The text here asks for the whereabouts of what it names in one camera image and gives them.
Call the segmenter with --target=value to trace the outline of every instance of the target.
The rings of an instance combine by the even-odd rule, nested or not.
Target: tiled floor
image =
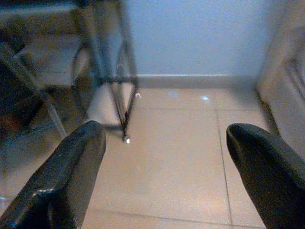
[[[82,228],[263,228],[225,142],[235,122],[273,131],[254,90],[141,89],[141,96],[131,143],[108,134]]]
[[[70,134],[81,123],[71,91],[59,90],[52,97],[67,134]],[[30,129],[30,134],[18,133],[0,147],[0,195],[17,195],[61,141],[44,106],[29,124]],[[0,201],[0,215],[8,204],[7,201]]]

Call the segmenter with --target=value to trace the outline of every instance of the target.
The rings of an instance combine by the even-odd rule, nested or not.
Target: tile grout line
[[[265,229],[265,228],[246,226],[246,225],[233,225],[233,224],[226,224],[226,223],[216,223],[216,222],[196,221],[196,220],[187,220],[187,219],[177,219],[177,218],[160,217],[160,216],[150,216],[150,215],[142,215],[142,214],[138,214],[138,213],[111,211],[111,210],[106,210],[106,209],[91,208],[91,209],[88,209],[88,211],[94,212],[94,213],[121,214],[121,215],[126,215],[126,216],[137,216],[137,217],[144,217],[144,218],[166,219],[166,220],[175,220],[175,221],[190,222],[190,223],[201,223],[201,224],[233,226],[233,227],[237,226],[237,227],[246,227],[246,228],[251,228],[251,229]]]
[[[190,110],[190,111],[254,111],[254,112],[259,112],[259,110],[257,109],[253,109],[253,110],[244,110],[244,109],[219,109],[219,108],[210,108],[210,109],[206,109],[206,108],[165,108],[165,107],[134,107],[134,109],[139,109],[139,110],[143,110],[143,109],[147,109],[147,110]]]
[[[224,180],[225,180],[225,189],[226,189],[226,193],[227,193],[227,199],[228,199],[228,207],[229,207],[229,215],[230,215],[230,222],[231,225],[233,224],[233,220],[232,220],[232,212],[231,212],[231,205],[230,205],[230,199],[229,199],[229,191],[228,191],[228,182],[227,182],[227,176],[225,173],[225,166],[224,166],[224,153],[223,153],[223,144],[221,141],[221,133],[220,133],[220,123],[219,123],[219,115],[218,115],[218,111],[215,110],[215,114],[216,114],[216,123],[217,123],[217,131],[218,131],[218,137],[219,137],[219,142],[220,142],[220,150],[221,150],[221,156],[222,156],[222,160],[223,160],[223,168],[224,168]]]
[[[113,214],[122,214],[122,215],[128,215],[128,216],[139,216],[139,217],[145,217],[145,218],[157,218],[157,219],[167,219],[167,220],[176,220],[181,222],[190,222],[190,223],[202,223],[202,224],[212,224],[212,225],[224,225],[224,226],[232,226],[232,224],[226,224],[226,223],[216,223],[216,222],[206,222],[206,221],[197,221],[197,220],[187,220],[187,219],[177,219],[177,218],[169,218],[169,217],[160,217],[160,216],[150,216],[150,215],[142,215],[137,213],[128,213],[128,212],[120,212],[120,211],[111,211],[106,209],[96,209],[91,208],[89,211],[97,213],[97,212],[105,212],[105,213],[113,213]]]

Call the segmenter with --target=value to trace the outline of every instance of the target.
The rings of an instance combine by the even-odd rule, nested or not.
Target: baseboard
[[[143,88],[255,88],[257,77],[230,75],[139,74]]]

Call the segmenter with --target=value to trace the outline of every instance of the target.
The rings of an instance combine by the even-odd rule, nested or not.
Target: furniture
[[[22,48],[22,41],[12,40],[0,30],[0,41],[8,42],[14,52]],[[41,101],[24,87],[7,66],[0,62],[0,128],[19,129],[27,126],[41,106]]]
[[[305,84],[298,67],[305,48],[305,0],[287,1],[282,23],[270,46],[257,90],[281,137],[305,160]]]
[[[46,105],[49,115],[55,126],[60,133],[61,137],[66,136],[66,131],[61,123],[61,120],[57,114],[57,111],[53,105],[52,98],[46,92],[43,85],[41,85],[35,78],[34,74],[21,62],[19,58],[15,57],[15,53],[10,46],[5,43],[0,43],[0,61],[14,73],[16,78],[34,95],[40,98]]]
[[[93,116],[95,120],[99,121],[96,118],[99,115],[93,112],[94,109],[90,108],[90,112],[87,113],[88,107],[84,106],[84,101],[86,102],[87,99],[82,99],[76,77],[75,62],[77,61],[77,54],[79,54],[78,44],[88,45],[90,66],[95,72],[96,81],[100,86],[104,83],[109,84],[109,95],[112,97],[115,110],[114,116],[119,120],[114,122],[115,127],[122,130],[123,140],[129,142],[127,125],[132,110],[133,99],[138,90],[138,80],[132,52],[129,21],[126,16],[124,3],[121,0],[54,0],[45,4],[39,0],[24,2],[16,0],[4,3],[4,6],[4,9],[0,11],[0,14],[5,18],[1,19],[2,21],[6,19],[7,21],[14,21],[12,20],[14,18],[20,22],[20,18],[25,18],[26,22],[34,24],[30,28],[33,29],[35,36],[20,52],[20,55],[32,53],[33,66],[37,72],[36,81],[44,86],[72,85],[77,105],[86,117],[86,120]],[[54,14],[56,20],[53,20],[52,17],[47,17],[47,20],[45,20],[44,14]],[[38,21],[46,22],[47,29],[39,25]],[[72,26],[73,28],[67,29],[69,31],[65,32],[65,25],[67,27]],[[108,36],[111,31],[109,28],[113,25],[118,27],[117,30],[121,34],[119,41],[121,45],[118,51],[115,71],[113,71],[114,67],[112,66],[108,42]],[[67,38],[66,34],[70,32],[73,35],[69,35]],[[58,39],[58,34],[62,33],[65,33],[63,38],[66,42]],[[68,48],[67,44],[69,43],[73,46],[72,49]],[[129,86],[127,90],[124,90],[126,83]],[[123,96],[123,91],[128,92],[128,98]]]
[[[0,218],[0,228],[81,228],[105,152],[103,126],[90,121],[66,137]]]
[[[227,146],[267,229],[305,228],[305,162],[280,137],[251,124],[227,128]]]

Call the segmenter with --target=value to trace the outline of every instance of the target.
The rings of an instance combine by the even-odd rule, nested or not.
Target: white wall
[[[139,74],[258,76],[285,0],[128,0]]]

